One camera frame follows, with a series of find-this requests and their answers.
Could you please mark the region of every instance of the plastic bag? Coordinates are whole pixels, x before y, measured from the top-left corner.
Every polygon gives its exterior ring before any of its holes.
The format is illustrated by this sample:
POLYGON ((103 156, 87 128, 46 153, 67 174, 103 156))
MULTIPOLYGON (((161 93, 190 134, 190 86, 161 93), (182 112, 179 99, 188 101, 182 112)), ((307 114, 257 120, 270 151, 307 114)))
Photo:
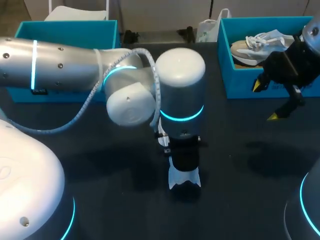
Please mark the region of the plastic bag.
POLYGON ((221 18, 231 18, 231 12, 229 9, 224 8, 221 10, 217 20, 207 19, 199 23, 196 32, 196 42, 216 42, 218 40, 219 26, 221 18))

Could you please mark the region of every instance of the black table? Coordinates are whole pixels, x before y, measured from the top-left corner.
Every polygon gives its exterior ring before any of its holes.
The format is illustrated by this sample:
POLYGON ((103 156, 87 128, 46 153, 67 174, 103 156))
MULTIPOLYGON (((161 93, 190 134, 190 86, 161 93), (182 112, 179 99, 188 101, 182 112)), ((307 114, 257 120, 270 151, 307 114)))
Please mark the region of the black table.
MULTIPOLYGON (((87 240, 285 240, 287 198, 320 155, 320 100, 289 119, 266 122, 284 99, 227 100, 215 43, 134 45, 156 59, 187 47, 206 63, 205 122, 200 149, 201 195, 171 192, 166 158, 148 123, 112 123, 104 104, 92 104, 62 134, 35 136, 55 152, 76 200, 87 240)), ((27 127, 69 121, 81 104, 0 104, 27 127)))

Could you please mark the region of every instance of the shoe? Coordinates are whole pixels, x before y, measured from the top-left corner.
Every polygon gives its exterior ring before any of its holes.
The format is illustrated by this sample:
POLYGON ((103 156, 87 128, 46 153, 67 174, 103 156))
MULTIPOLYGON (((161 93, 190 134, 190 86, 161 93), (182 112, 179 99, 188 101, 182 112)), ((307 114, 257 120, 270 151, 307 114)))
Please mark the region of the shoe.
POLYGON ((283 52, 294 42, 294 37, 284 35, 278 30, 246 36, 245 40, 236 41, 230 50, 232 56, 241 63, 256 66, 274 51, 283 52))

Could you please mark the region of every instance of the blue box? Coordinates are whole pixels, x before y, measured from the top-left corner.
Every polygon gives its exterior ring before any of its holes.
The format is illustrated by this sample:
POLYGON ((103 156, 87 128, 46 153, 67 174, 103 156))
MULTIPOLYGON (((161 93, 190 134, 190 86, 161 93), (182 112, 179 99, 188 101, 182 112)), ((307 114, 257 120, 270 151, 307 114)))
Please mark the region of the blue box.
MULTIPOLYGON (((87 49, 120 48, 117 21, 24 21, 16 38, 38 40, 87 49)), ((83 103, 89 92, 73 93, 48 91, 48 95, 32 95, 30 89, 8 87, 16 103, 83 103)), ((94 102, 105 102, 102 92, 97 92, 94 102)))
MULTIPOLYGON (((312 19, 302 17, 239 17, 224 18, 220 22, 217 48, 222 79, 228 99, 283 98, 288 97, 281 84, 273 81, 265 91, 252 92, 254 81, 263 68, 236 68, 230 45, 246 36, 255 36, 277 29, 285 35, 294 35, 312 19)), ((305 97, 320 97, 320 77, 302 89, 305 97)))

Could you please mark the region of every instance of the coiled cable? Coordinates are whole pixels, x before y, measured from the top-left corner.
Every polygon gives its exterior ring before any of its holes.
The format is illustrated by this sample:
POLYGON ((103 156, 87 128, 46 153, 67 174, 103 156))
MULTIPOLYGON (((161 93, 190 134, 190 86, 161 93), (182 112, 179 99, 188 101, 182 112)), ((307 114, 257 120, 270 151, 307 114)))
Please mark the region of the coiled cable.
POLYGON ((9 119, 9 122, 13 126, 15 126, 17 129, 21 130, 22 132, 29 133, 29 134, 46 135, 46 134, 57 134, 62 131, 65 131, 66 129, 70 128, 76 121, 78 121, 81 118, 81 116, 84 114, 84 112, 88 108, 89 103, 91 102, 91 100, 93 99, 95 94, 97 93, 97 90, 100 88, 101 84, 103 83, 103 80, 116 67, 116 65, 118 65, 124 59, 130 57, 131 55, 135 55, 135 54, 145 55, 150 63, 151 69, 152 69, 153 78, 154 78, 154 85, 155 85, 155 111, 154 111, 153 119, 150 122, 150 127, 152 127, 154 129, 154 131, 156 131, 158 129, 157 123, 158 123, 158 120, 160 117, 160 108, 161 108, 160 80, 159 80, 159 76, 156 71, 156 63, 155 63, 151 53, 145 48, 135 48, 135 49, 125 53, 104 72, 102 77, 99 76, 97 83, 92 88, 89 96, 86 98, 86 100, 85 100, 84 104, 82 105, 81 109, 79 110, 79 112, 76 114, 76 116, 71 121, 69 121, 65 125, 60 126, 58 128, 49 129, 49 130, 39 130, 39 129, 32 129, 32 128, 22 126, 16 122, 14 122, 11 119, 9 119))

